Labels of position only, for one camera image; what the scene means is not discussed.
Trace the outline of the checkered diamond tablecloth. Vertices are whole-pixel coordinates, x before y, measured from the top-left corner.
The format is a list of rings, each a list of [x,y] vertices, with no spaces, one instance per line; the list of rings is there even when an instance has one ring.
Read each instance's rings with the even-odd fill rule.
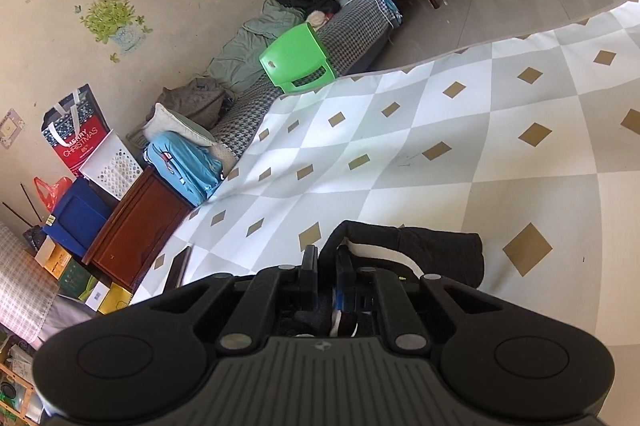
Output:
[[[292,263],[351,219],[477,233],[482,289],[639,344],[639,3],[276,101],[137,291]]]

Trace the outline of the red christmas gift bag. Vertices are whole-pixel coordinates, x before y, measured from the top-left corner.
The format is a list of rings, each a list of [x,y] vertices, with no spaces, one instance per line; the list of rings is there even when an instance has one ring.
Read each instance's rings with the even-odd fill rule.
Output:
[[[58,101],[42,118],[41,134],[75,177],[111,128],[89,84]]]

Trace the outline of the black jacket with white stripes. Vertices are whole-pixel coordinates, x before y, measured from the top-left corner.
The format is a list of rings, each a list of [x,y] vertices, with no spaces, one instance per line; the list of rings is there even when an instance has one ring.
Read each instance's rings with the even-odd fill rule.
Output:
[[[309,334],[324,335],[331,330],[340,250],[349,253],[355,268],[386,269],[411,282],[433,273],[477,289],[485,276],[483,242],[476,233],[345,220],[332,231],[318,256],[318,308],[295,313],[295,320]]]

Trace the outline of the green plastic chair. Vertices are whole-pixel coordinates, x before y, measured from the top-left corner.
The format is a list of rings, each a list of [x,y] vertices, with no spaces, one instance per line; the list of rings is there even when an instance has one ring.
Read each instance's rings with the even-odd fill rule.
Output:
[[[275,87],[297,94],[332,83],[329,55],[308,22],[287,30],[260,55],[259,62]]]

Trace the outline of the white perforated basket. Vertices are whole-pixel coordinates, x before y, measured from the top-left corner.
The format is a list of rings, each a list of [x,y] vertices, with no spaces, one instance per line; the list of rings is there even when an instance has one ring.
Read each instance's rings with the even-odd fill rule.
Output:
[[[110,131],[79,168],[82,176],[120,201],[143,169],[114,131]]]

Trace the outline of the grey green blanket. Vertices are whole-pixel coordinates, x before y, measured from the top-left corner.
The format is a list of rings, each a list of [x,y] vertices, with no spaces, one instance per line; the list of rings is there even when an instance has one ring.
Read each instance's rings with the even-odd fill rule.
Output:
[[[245,21],[220,53],[209,62],[206,74],[235,94],[250,89],[264,75],[260,55],[283,33],[303,22],[303,13],[276,0],[265,0],[262,12]]]

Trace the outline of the blue cartoon garment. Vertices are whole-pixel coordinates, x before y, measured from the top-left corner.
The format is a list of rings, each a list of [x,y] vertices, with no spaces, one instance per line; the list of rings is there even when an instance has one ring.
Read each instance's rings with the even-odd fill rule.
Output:
[[[222,183],[222,163],[206,148],[173,131],[154,137],[143,159],[193,206],[210,199]]]

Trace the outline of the houndstooth sofa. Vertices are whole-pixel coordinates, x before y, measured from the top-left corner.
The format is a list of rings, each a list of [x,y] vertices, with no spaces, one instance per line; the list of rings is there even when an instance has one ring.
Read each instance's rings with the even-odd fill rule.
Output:
[[[225,81],[221,59],[214,59],[206,76],[235,96],[232,107],[212,128],[214,140],[227,149],[218,157],[238,162],[277,98],[318,90],[341,76],[367,71],[397,23],[384,0],[350,0],[318,32],[302,23],[267,48],[280,52],[274,61],[280,73],[275,81],[262,67],[252,75],[242,73]]]

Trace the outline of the white pillow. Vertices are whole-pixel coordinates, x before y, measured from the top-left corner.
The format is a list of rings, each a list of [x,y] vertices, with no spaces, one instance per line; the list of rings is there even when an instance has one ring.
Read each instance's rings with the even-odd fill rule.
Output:
[[[215,159],[221,162],[224,176],[227,176],[238,162],[231,150],[221,141],[215,139],[207,129],[177,112],[168,110],[159,102],[154,106],[151,120],[142,126],[141,131],[148,142],[164,131],[173,131],[194,145],[204,147]]]

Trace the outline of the blue storage box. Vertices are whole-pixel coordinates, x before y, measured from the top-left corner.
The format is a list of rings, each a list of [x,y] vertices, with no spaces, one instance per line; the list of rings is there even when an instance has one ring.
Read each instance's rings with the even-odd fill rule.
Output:
[[[77,178],[55,204],[43,232],[68,253],[84,257],[112,209],[85,178]]]

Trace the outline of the smartphone on table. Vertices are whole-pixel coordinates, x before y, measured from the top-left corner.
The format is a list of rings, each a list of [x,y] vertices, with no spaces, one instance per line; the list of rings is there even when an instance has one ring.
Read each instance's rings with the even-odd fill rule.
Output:
[[[183,283],[184,274],[186,273],[186,267],[188,267],[190,257],[192,253],[192,246],[188,244],[180,253],[178,253],[172,260],[168,277],[165,282],[163,293],[168,293],[178,287],[181,287]]]

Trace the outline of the orange plastic bag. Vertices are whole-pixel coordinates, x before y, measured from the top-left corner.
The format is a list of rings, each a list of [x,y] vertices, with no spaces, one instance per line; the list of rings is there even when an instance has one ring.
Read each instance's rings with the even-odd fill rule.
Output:
[[[73,180],[66,176],[61,177],[55,183],[46,183],[39,177],[32,179],[32,182],[38,198],[49,212],[54,210],[55,205],[62,200],[65,192],[73,186]]]

